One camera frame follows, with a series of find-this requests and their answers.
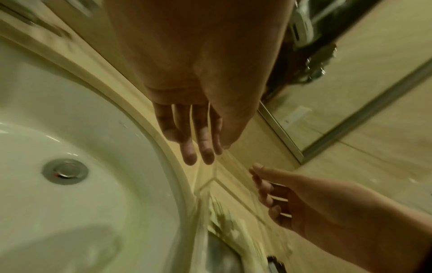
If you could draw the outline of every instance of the drain ring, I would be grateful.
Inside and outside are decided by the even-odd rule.
[[[54,159],[42,168],[43,176],[50,182],[59,185],[74,185],[83,181],[89,169],[75,159]]]

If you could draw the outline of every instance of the sink drain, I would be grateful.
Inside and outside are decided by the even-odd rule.
[[[52,183],[73,185],[83,181],[89,169],[75,159],[54,159],[44,165],[42,174]]]

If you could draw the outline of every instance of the mirror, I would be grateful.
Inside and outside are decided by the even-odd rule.
[[[301,163],[430,76],[431,11],[422,0],[297,4],[260,113]]]

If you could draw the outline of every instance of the forearm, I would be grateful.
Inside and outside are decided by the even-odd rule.
[[[373,264],[376,273],[414,273],[432,251],[432,216],[389,202]]]

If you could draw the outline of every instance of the sink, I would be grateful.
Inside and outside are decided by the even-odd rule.
[[[181,272],[186,200],[159,146],[67,71],[7,40],[0,52],[0,272]],[[87,176],[53,183],[57,159]]]

